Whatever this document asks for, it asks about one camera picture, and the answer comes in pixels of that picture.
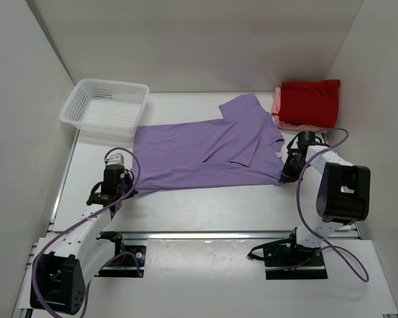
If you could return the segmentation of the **purple t shirt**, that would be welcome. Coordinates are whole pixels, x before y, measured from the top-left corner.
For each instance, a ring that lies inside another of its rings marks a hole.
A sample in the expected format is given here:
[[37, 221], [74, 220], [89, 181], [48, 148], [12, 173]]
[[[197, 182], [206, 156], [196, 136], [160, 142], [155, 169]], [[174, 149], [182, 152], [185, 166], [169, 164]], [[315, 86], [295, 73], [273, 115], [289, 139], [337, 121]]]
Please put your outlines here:
[[284, 138], [256, 94], [219, 106], [222, 118], [137, 128], [132, 171], [141, 194], [280, 184]]

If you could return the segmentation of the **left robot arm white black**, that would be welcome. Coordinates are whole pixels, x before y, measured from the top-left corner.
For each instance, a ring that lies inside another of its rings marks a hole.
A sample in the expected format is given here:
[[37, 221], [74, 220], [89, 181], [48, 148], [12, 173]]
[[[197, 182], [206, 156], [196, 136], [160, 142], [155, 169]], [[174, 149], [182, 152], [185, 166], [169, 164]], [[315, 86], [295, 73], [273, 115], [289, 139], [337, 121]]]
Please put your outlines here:
[[137, 194], [138, 177], [125, 167], [120, 148], [110, 150], [103, 161], [103, 179], [92, 188], [79, 220], [34, 258], [30, 306], [53, 317], [85, 314], [91, 280], [126, 255], [121, 234], [104, 229], [123, 201]]

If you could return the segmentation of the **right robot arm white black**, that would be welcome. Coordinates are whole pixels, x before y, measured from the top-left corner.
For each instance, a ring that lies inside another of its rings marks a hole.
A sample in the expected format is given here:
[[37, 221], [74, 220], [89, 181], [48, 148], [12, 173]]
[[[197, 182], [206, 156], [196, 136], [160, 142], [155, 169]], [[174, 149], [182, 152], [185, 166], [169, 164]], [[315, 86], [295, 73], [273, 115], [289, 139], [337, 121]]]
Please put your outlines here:
[[371, 172], [339, 157], [332, 146], [312, 131], [299, 132], [288, 143], [287, 154], [279, 179], [281, 184], [299, 185], [308, 168], [321, 175], [316, 211], [309, 219], [300, 212], [301, 224], [288, 238], [256, 246], [247, 256], [296, 268], [312, 260], [332, 233], [367, 218]]

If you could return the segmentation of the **pink folded t shirt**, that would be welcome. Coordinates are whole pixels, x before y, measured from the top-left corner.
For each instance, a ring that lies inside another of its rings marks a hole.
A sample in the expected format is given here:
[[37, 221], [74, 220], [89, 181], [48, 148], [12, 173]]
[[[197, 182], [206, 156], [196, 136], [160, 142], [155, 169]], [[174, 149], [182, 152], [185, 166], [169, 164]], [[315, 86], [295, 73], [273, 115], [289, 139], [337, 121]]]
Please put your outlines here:
[[281, 88], [275, 88], [275, 94], [273, 97], [273, 102], [271, 106], [271, 115], [273, 116], [276, 126], [284, 131], [313, 131], [317, 132], [322, 130], [322, 127], [316, 127], [312, 125], [296, 125], [291, 123], [286, 123], [279, 118], [279, 112], [281, 110]]

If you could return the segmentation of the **red folded t shirt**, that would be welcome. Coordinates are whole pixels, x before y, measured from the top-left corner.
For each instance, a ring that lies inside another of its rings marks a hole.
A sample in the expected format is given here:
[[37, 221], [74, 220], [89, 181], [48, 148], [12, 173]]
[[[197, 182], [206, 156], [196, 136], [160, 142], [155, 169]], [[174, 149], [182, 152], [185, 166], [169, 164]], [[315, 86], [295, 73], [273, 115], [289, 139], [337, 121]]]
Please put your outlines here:
[[333, 128], [339, 111], [341, 81], [284, 81], [279, 119], [293, 125]]

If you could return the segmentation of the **white plastic basket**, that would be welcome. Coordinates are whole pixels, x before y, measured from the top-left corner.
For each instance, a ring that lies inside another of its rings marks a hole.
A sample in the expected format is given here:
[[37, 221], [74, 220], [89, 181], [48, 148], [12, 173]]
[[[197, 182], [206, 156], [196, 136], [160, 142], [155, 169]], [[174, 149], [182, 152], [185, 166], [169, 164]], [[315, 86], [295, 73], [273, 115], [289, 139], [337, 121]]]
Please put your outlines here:
[[89, 133], [133, 136], [149, 92], [140, 83], [85, 78], [71, 91], [59, 119]]

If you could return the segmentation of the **aluminium rail frame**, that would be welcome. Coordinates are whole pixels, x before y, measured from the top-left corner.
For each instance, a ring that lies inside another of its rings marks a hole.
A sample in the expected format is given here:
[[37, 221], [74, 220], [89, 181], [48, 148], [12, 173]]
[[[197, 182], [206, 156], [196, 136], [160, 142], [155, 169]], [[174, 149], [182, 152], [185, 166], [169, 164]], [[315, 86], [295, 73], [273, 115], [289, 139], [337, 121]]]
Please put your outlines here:
[[398, 317], [374, 244], [357, 227], [331, 241], [362, 261], [369, 282], [331, 250], [325, 280], [268, 280], [247, 253], [298, 223], [294, 185], [130, 199], [108, 229], [146, 245], [145, 275], [94, 279], [86, 317]]

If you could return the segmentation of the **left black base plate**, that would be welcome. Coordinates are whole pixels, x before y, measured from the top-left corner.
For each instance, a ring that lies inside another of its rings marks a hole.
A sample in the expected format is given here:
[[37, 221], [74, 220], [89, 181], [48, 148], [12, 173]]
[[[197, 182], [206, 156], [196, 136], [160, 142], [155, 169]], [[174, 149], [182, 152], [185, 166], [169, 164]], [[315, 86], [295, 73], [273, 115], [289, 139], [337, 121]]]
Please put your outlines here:
[[142, 278], [147, 256], [146, 240], [123, 240], [115, 249], [119, 256], [97, 274], [101, 278]]

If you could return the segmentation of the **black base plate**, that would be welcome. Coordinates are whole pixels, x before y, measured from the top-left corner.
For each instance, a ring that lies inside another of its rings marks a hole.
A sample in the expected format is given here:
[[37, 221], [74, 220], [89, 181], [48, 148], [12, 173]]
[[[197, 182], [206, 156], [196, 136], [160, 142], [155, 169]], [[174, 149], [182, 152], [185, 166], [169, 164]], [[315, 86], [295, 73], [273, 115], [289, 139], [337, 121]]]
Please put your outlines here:
[[147, 256], [146, 240], [123, 240], [115, 249], [119, 256], [97, 274], [101, 278], [142, 278]]
[[321, 252], [291, 258], [289, 248], [282, 244], [263, 249], [266, 280], [326, 280], [328, 274]]

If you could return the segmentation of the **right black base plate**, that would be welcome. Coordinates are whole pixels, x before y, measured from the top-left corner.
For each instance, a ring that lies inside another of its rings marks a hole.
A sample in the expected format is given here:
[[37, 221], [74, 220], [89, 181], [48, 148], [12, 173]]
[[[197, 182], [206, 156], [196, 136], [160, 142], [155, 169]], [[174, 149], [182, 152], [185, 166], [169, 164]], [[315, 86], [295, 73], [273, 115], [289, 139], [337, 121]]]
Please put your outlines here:
[[328, 274], [321, 252], [291, 258], [289, 248], [282, 244], [263, 249], [266, 280], [326, 280]]

